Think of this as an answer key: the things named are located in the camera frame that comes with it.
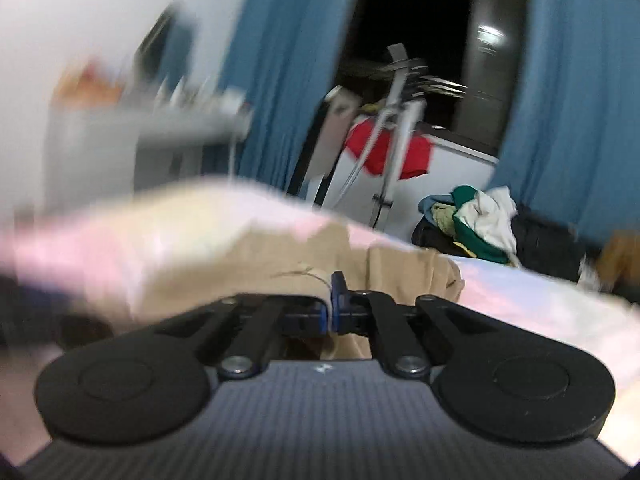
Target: orange object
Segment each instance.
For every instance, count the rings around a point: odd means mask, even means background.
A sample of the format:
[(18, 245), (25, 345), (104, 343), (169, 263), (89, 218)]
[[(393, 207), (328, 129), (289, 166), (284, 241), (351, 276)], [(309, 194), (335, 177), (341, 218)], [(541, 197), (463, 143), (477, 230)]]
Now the orange object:
[(615, 231), (600, 253), (596, 270), (609, 289), (618, 282), (640, 285), (640, 233)]
[(112, 106), (120, 100), (122, 91), (122, 86), (113, 85), (100, 76), (98, 64), (92, 61), (80, 73), (63, 73), (51, 102), (66, 108)]

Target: blue curtain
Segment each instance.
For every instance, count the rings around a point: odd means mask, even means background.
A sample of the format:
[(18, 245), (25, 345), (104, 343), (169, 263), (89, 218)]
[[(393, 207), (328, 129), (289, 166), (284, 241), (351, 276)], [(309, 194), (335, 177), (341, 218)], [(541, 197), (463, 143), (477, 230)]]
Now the blue curtain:
[(640, 0), (529, 0), (492, 186), (605, 241), (640, 227)]
[[(255, 117), (238, 173), (284, 189), (330, 89), (354, 0), (247, 0), (219, 88), (245, 89)], [(203, 170), (219, 168), (206, 150)]]

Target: green cloth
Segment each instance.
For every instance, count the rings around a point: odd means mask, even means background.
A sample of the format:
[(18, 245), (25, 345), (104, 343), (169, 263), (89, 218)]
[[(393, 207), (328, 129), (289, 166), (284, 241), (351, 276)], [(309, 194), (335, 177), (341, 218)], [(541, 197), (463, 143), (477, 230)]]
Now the green cloth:
[(453, 238), (456, 235), (456, 228), (453, 226), (453, 213), (456, 212), (456, 206), (436, 202), (431, 206), (431, 216), (436, 222), (438, 229), (444, 234)]
[[(456, 205), (456, 213), (464, 204), (475, 198), (476, 192), (471, 186), (458, 186), (451, 192), (453, 203)], [(478, 258), (498, 264), (509, 263), (509, 258), (503, 250), (482, 240), (472, 228), (465, 225), (455, 214), (453, 215), (453, 226), (456, 231), (456, 241), (474, 252)]]

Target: pile of clothes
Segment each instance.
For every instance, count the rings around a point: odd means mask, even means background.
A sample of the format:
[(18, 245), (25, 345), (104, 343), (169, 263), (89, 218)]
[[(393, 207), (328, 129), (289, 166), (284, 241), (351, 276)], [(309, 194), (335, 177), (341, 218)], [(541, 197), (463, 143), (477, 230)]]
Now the pile of clothes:
[(519, 265), (511, 231), (511, 219), (518, 210), (508, 187), (482, 192), (458, 186), (451, 194), (423, 198), (418, 209), (429, 224), (450, 238), (444, 243), (453, 245), (460, 256)]
[(561, 226), (516, 206), (507, 187), (487, 192), (459, 186), (447, 195), (420, 201), (423, 218), (412, 243), (445, 254), (523, 266), (578, 282), (600, 248)]

